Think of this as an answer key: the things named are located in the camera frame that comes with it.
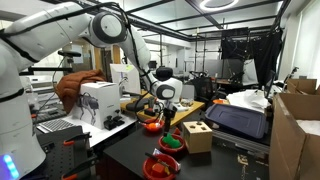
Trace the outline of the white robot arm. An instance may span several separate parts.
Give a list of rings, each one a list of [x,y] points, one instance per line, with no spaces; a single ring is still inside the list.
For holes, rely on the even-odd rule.
[[[150,51],[115,2],[82,7],[76,2],[55,4],[25,16],[0,32],[0,179],[20,180],[38,168],[46,153],[34,134],[28,97],[20,73],[68,43],[82,38],[97,48],[117,44],[138,70],[147,91],[163,101],[165,126],[178,110],[182,82],[163,67],[149,68]]]

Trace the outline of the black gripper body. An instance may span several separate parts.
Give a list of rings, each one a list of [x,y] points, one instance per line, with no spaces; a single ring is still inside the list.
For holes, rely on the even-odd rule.
[[[169,104],[169,105],[165,106],[165,108],[163,110],[163,115],[165,117],[165,119],[164,119],[164,126],[165,127],[170,126],[171,119],[175,117],[176,112],[177,112],[177,108],[174,105]]]

